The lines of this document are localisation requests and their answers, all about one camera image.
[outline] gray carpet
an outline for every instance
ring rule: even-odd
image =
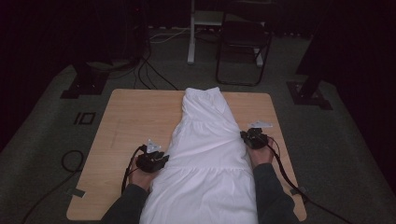
[[[199,34],[199,37],[216,39],[213,35],[205,34]],[[296,76],[295,71],[309,40],[299,37],[275,38],[264,80],[256,87],[219,85],[214,75],[216,45],[208,41],[197,40],[195,64],[187,65],[188,44],[186,35],[161,44],[151,44],[152,55],[148,61],[179,90],[188,87],[205,90],[219,86],[222,91],[269,93],[297,180],[300,186],[308,189],[307,194],[311,199],[353,223],[396,223],[395,196],[377,168],[336,88],[325,82],[319,86],[333,110],[295,105],[290,97],[286,82],[306,79]],[[244,71],[247,71],[244,65],[240,66],[240,71],[235,69],[239,73]],[[141,74],[149,84],[145,67]],[[173,89],[151,69],[148,69],[148,74],[158,89]],[[145,89],[139,80],[135,83],[133,71],[122,71],[110,74],[101,95],[60,99],[75,75],[74,69],[67,67],[52,80],[34,111],[0,154],[2,224],[21,223],[37,200],[70,175],[61,165],[65,152],[77,149],[88,155],[113,90],[133,87]],[[80,112],[95,112],[93,124],[75,124]],[[65,163],[75,167],[78,155],[67,156]],[[75,222],[66,218],[71,196],[65,192],[77,185],[78,178],[79,175],[75,175],[52,192],[33,211],[27,223],[97,223]],[[344,223],[310,203],[305,207],[307,219],[303,223]]]

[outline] white fabric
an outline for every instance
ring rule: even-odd
[[[186,89],[183,116],[140,223],[258,223],[245,145],[219,88]]]

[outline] gray sleeve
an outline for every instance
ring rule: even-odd
[[[259,223],[299,223],[293,212],[294,200],[283,191],[273,165],[260,164],[254,168],[253,175]]]
[[[128,185],[113,205],[102,217],[103,224],[137,224],[145,205],[148,193],[137,185]]]

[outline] desk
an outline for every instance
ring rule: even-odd
[[[266,93],[223,92],[241,130],[258,119],[271,122],[263,129],[280,146],[281,160],[290,180],[296,185],[288,151],[276,118],[271,97]],[[181,120],[184,91],[114,90],[92,143],[77,189],[85,196],[73,196],[67,210],[71,220],[99,220],[119,197],[125,168],[134,151],[148,139],[166,150],[172,132]],[[274,160],[276,174],[284,190],[290,187],[281,176]],[[293,196],[294,213],[306,219],[303,201]]]

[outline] dark background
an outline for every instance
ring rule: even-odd
[[[312,40],[296,73],[320,76],[336,86],[381,171],[396,191],[395,3],[277,2],[285,8],[281,35]],[[134,41],[125,41],[124,37],[134,37],[134,27],[142,24],[140,9],[146,10],[148,24],[153,27],[190,24],[189,1],[146,3],[139,7],[139,2],[127,0],[1,2],[1,149],[52,78],[67,65],[136,57]],[[202,0],[197,1],[197,9],[221,9],[223,4],[226,2],[215,5]]]

